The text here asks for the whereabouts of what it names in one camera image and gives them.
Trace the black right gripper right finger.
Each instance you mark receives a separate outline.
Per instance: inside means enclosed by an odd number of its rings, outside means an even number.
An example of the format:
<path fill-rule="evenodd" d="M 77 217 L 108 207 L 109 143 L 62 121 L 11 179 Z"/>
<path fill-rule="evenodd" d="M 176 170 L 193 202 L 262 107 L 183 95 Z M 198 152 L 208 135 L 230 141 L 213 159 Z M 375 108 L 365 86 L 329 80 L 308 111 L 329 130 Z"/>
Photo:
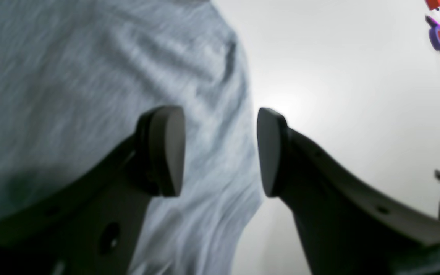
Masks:
<path fill-rule="evenodd" d="M 440 275 L 440 221 L 367 185 L 260 108 L 262 186 L 291 210 L 313 275 Z"/>

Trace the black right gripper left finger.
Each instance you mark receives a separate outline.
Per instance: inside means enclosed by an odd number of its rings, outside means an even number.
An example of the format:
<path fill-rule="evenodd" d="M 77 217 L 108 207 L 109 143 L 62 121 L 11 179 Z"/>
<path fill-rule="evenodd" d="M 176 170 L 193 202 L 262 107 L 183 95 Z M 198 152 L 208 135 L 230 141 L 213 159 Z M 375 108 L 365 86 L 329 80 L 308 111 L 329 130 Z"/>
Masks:
<path fill-rule="evenodd" d="M 80 179 L 0 221 L 0 275 L 125 275 L 155 196 L 178 197 L 185 115 L 160 106 Z"/>

